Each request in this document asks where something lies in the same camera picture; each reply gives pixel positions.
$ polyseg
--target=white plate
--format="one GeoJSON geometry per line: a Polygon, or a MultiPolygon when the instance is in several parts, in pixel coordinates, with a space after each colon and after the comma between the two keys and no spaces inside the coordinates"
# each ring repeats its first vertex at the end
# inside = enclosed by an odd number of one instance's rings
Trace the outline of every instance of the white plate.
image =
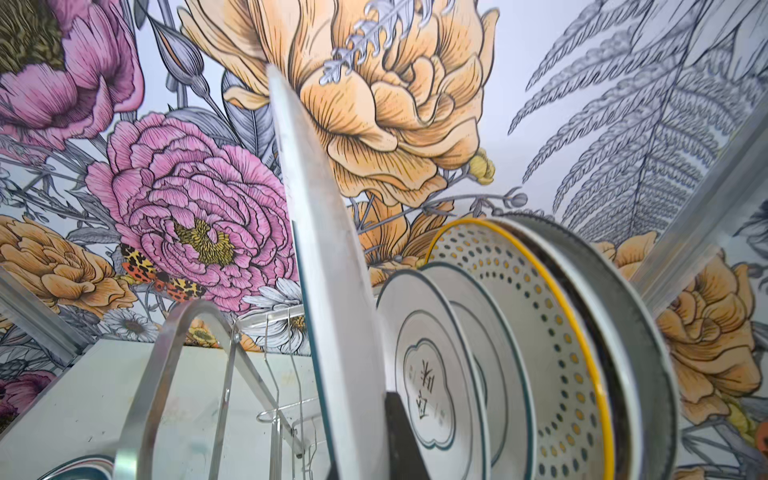
{"type": "Polygon", "coordinates": [[[420,272],[401,270],[382,288],[378,309],[387,386],[400,394],[429,476],[488,480],[479,373],[448,300],[420,272]]]}
{"type": "Polygon", "coordinates": [[[492,474],[528,480],[535,461],[534,406],[504,314],[485,288],[457,266],[431,262],[422,273],[451,303],[474,354],[488,411],[492,474]]]}

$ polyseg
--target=pink flower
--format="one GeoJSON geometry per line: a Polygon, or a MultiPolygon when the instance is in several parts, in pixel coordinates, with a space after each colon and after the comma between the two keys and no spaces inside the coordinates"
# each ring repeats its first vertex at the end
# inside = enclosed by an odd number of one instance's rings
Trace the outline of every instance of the pink flower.
{"type": "Polygon", "coordinates": [[[144,79],[119,0],[11,0],[3,8],[0,28],[15,35],[0,49],[0,134],[62,150],[141,104],[144,79]]]}
{"type": "Polygon", "coordinates": [[[21,415],[55,378],[56,375],[45,370],[31,370],[9,382],[0,380],[0,399],[6,409],[12,406],[21,415]]]}
{"type": "Polygon", "coordinates": [[[108,155],[85,183],[122,242],[159,270],[204,286],[204,298],[237,313],[249,308],[243,296],[298,280],[283,185],[250,152],[149,114],[118,123],[108,155]]]}

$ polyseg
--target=yellow flower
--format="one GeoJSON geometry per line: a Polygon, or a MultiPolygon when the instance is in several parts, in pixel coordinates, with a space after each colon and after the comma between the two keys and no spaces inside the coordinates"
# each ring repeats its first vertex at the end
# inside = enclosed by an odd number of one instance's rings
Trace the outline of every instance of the yellow flower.
{"type": "MultiPolygon", "coordinates": [[[[629,279],[655,240],[651,232],[618,248],[607,242],[595,246],[629,279]]],[[[732,269],[721,251],[656,319],[680,385],[683,414],[694,424],[713,414],[729,415],[723,397],[744,396],[760,386],[752,356],[755,301],[747,268],[732,269]]]]}
{"type": "MultiPolygon", "coordinates": [[[[483,85],[493,64],[498,10],[482,18],[472,0],[437,0],[422,21],[416,12],[405,38],[368,57],[339,83],[320,84],[323,62],[346,47],[368,0],[187,0],[184,33],[234,73],[250,91],[224,99],[256,109],[269,102],[266,65],[275,64],[298,92],[329,155],[341,193],[375,194],[387,206],[416,207],[446,188],[438,167],[456,169],[478,148],[483,85]]],[[[380,43],[385,34],[380,33],[380,43]]]]}
{"type": "MultiPolygon", "coordinates": [[[[358,206],[359,218],[362,218],[367,207],[367,202],[358,206]]],[[[439,204],[437,210],[449,212],[453,210],[453,202],[439,204]]],[[[366,217],[366,225],[401,213],[402,205],[387,207],[374,197],[366,217]]],[[[423,265],[429,245],[446,218],[444,215],[422,213],[409,224],[406,217],[401,215],[380,227],[361,233],[359,238],[362,248],[366,251],[371,284],[377,286],[383,283],[397,270],[419,268],[423,265]]]]}
{"type": "Polygon", "coordinates": [[[0,265],[45,305],[74,305],[100,318],[137,300],[112,265],[28,218],[0,216],[0,265]]]}
{"type": "Polygon", "coordinates": [[[478,153],[469,161],[469,173],[477,179],[481,185],[488,185],[493,181],[496,167],[485,154],[484,148],[479,148],[478,153]]]}

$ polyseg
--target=floral wallpaper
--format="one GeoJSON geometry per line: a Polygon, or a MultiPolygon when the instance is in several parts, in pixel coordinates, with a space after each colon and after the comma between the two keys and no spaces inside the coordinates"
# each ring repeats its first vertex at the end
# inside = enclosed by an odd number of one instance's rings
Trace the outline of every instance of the floral wallpaper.
{"type": "MultiPolygon", "coordinates": [[[[193,298],[232,320],[302,303],[267,64],[312,119],[374,286],[446,221],[513,212],[629,276],[768,85],[768,0],[3,6],[0,265],[94,341],[152,342],[193,298]]],[[[766,471],[761,212],[657,320],[688,425],[678,478],[766,471]]],[[[7,425],[66,366],[0,326],[7,425]]],[[[310,354],[303,316],[246,334],[310,354]]],[[[199,321],[187,343],[217,346],[199,321]]]]}

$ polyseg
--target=metal dish rack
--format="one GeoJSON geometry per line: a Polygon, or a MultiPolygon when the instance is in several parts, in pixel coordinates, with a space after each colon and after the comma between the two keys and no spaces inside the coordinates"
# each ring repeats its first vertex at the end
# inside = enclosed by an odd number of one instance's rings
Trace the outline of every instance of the metal dish rack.
{"type": "Polygon", "coordinates": [[[316,396],[308,399],[303,398],[299,371],[296,368],[293,354],[290,353],[293,374],[296,376],[299,390],[299,401],[280,405],[280,387],[270,366],[266,351],[263,358],[269,370],[271,382],[274,384],[274,396],[267,382],[259,374],[240,345],[242,327],[260,325],[262,320],[266,334],[269,335],[271,322],[303,314],[301,306],[290,307],[286,310],[264,313],[262,316],[252,316],[247,320],[247,325],[238,325],[237,323],[230,324],[222,312],[210,302],[195,300],[174,307],[154,344],[136,396],[128,410],[115,456],[114,480],[148,480],[152,478],[152,458],[157,429],[161,423],[170,385],[176,372],[181,349],[184,346],[184,339],[194,319],[205,322],[227,355],[208,478],[214,480],[219,476],[232,376],[234,369],[237,368],[250,391],[266,408],[266,410],[258,413],[257,421],[272,425],[269,480],[279,480],[283,477],[283,442],[287,444],[287,451],[291,457],[291,479],[306,480],[309,478],[314,480],[313,460],[315,455],[319,449],[328,449],[322,413],[319,408],[319,398],[316,396]],[[294,417],[296,413],[298,413],[298,418],[291,422],[289,417],[294,417]]]}

